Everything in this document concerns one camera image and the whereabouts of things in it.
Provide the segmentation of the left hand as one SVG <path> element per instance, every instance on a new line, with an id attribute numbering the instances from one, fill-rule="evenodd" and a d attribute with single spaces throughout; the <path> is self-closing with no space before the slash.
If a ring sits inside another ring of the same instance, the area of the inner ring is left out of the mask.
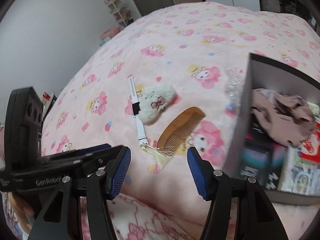
<path id="1" fill-rule="evenodd" d="M 34 216 L 34 211 L 30 205 L 17 193 L 9 193 L 9 202 L 18 218 L 21 227 L 25 232 L 30 231 L 32 228 L 28 217 Z"/>

